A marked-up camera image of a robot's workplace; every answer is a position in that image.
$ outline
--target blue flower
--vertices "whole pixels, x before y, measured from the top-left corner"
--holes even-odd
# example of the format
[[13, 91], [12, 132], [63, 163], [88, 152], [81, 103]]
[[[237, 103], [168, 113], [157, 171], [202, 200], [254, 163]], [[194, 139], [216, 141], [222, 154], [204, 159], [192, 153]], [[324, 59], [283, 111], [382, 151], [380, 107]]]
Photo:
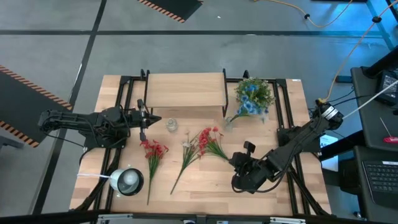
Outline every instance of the blue flower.
[[240, 107], [239, 107], [239, 109], [237, 110], [237, 114], [242, 114], [242, 112], [243, 112], [243, 105], [241, 105]]
[[246, 91], [254, 91], [254, 90], [258, 90], [259, 87], [255, 84], [251, 84], [250, 86], [246, 87]]
[[258, 114], [258, 110], [255, 107], [252, 107], [251, 110], [248, 111], [249, 114]]
[[241, 98], [241, 101], [245, 102], [248, 99], [249, 99], [249, 97], [247, 95], [243, 95], [242, 98]]
[[251, 111], [254, 108], [254, 105], [248, 100], [243, 103], [243, 106], [247, 109], [247, 111]]

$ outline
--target small glass bottle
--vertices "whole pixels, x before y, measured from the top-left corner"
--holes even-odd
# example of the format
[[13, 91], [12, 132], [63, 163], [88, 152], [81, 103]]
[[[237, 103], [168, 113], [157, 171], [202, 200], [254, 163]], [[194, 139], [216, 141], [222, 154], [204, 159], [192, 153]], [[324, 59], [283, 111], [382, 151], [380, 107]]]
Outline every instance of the small glass bottle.
[[175, 120], [174, 118], [169, 118], [166, 122], [166, 128], [171, 133], [175, 132], [178, 128], [177, 120]]

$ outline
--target desk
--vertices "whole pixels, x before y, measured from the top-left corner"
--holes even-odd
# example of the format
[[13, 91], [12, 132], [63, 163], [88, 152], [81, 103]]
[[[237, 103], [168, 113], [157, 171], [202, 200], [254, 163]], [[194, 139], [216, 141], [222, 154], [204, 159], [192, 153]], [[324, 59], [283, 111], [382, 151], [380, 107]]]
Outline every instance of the desk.
[[[95, 111], [114, 106], [119, 86], [119, 75], [105, 75], [99, 90]], [[237, 83], [228, 83], [229, 105], [226, 116], [233, 116], [238, 108], [235, 100], [234, 88]], [[287, 80], [292, 115], [295, 125], [303, 125], [308, 120], [307, 104], [300, 80]], [[136, 106], [137, 100], [143, 98], [144, 81], [134, 81], [131, 107]], [[251, 141], [256, 147], [254, 157], [261, 157], [269, 150], [276, 148], [276, 131], [279, 127], [276, 108], [269, 108], [269, 119], [263, 124], [259, 118], [238, 118], [233, 123], [232, 132], [223, 132], [222, 145], [228, 157], [233, 152], [244, 151], [243, 142]], [[285, 126], [287, 125], [285, 109], [283, 109]], [[289, 191], [287, 181], [284, 181], [267, 194], [236, 194], [231, 189], [233, 168], [217, 157], [205, 156], [191, 164], [181, 176], [174, 193], [170, 195], [175, 179], [182, 164], [181, 143], [186, 139], [186, 131], [193, 136], [205, 127], [223, 127], [222, 111], [220, 107], [179, 107], [154, 108], [153, 113], [162, 118], [153, 124], [146, 135], [148, 139], [156, 139], [170, 148], [165, 155], [153, 179], [149, 205], [146, 204], [148, 194], [149, 171], [144, 158], [144, 149], [139, 146], [139, 130], [131, 129], [131, 137], [122, 150], [119, 168], [126, 169], [128, 165], [139, 169], [144, 174], [142, 190], [132, 197], [113, 197], [112, 212], [123, 213], [168, 213], [168, 214], [211, 214], [211, 215], [291, 215]], [[178, 123], [176, 133], [169, 133], [165, 128], [167, 118], [175, 118]], [[81, 173], [99, 174], [104, 157], [104, 149], [93, 149], [82, 160]], [[330, 211], [328, 196], [322, 176], [322, 169], [317, 158], [310, 153], [300, 155], [305, 177], [305, 183], [314, 198], [327, 212]], [[70, 208], [79, 206], [92, 191], [98, 179], [92, 177], [78, 177], [71, 200]], [[267, 181], [261, 189], [267, 189], [274, 183]], [[104, 208], [109, 184], [103, 189], [100, 208]], [[295, 189], [297, 201], [301, 202], [299, 189]], [[301, 203], [298, 210], [303, 211]]]
[[[353, 77], [356, 96], [375, 94], [377, 79], [365, 77], [361, 68], [352, 68], [351, 76]], [[367, 102], [368, 99], [370, 99], [370, 96], [357, 99], [358, 106]], [[383, 119], [393, 136], [398, 135], [398, 116], [393, 115], [392, 112], [393, 109], [387, 105], [376, 100], [371, 101], [359, 111], [363, 130], [351, 134], [336, 143], [323, 147], [320, 159], [329, 159], [335, 155], [350, 151], [355, 145], [388, 151], [398, 151], [397, 145], [385, 143], [383, 141], [383, 138], [388, 137], [388, 133], [381, 123], [380, 118]]]
[[383, 207], [373, 202], [366, 175], [362, 167], [362, 161], [398, 161], [398, 153], [382, 150], [375, 151], [375, 149], [368, 147], [355, 146], [354, 155], [356, 167], [358, 169], [359, 184], [361, 186], [361, 193], [358, 197], [362, 202], [360, 205], [362, 216], [365, 216], [369, 221], [397, 223], [397, 210]]

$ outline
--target blue flower bouquet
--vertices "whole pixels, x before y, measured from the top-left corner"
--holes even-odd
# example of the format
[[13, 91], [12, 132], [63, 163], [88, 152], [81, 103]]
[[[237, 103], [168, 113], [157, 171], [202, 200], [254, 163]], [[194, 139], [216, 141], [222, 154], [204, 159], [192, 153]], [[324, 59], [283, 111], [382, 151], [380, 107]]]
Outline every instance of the blue flower bouquet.
[[275, 101], [267, 81], [259, 78], [247, 78], [239, 82], [235, 92], [239, 109], [229, 122], [238, 117], [250, 115], [260, 115], [264, 122], [268, 114], [268, 107]]

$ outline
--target red flower bouquet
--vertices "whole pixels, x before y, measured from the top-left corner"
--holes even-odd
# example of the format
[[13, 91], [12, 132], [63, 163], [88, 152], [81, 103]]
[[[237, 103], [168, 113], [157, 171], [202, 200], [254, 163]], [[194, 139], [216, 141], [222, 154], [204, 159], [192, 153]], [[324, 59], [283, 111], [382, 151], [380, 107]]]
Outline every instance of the red flower bouquet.
[[[212, 138], [210, 134], [211, 132], [214, 133], [214, 138]], [[217, 132], [218, 132], [217, 127], [214, 127], [213, 129], [211, 128], [204, 129], [199, 135], [199, 147], [202, 149], [205, 148], [205, 152], [209, 153], [212, 156], [218, 156], [228, 161], [228, 157], [226, 157], [223, 148], [221, 147], [221, 138], [224, 135], [218, 133], [218, 135], [220, 135], [220, 143], [219, 143], [217, 140]]]
[[177, 177], [177, 180], [174, 183], [173, 189], [170, 194], [173, 193], [175, 186], [177, 185], [178, 180], [180, 180], [182, 172], [195, 160], [201, 158], [205, 154], [204, 145], [198, 142], [198, 135], [196, 135], [193, 139], [189, 140], [189, 133], [187, 133], [187, 141], [182, 144], [183, 154], [182, 154], [182, 166], [181, 171]]
[[147, 205], [149, 204], [150, 186], [152, 179], [155, 176], [157, 167], [159, 166], [160, 160], [163, 158], [164, 154], [169, 151], [167, 146], [162, 146], [159, 142], [153, 140], [153, 144], [148, 140], [141, 142], [140, 146], [144, 146], [145, 158], [148, 160], [149, 165], [149, 190]]

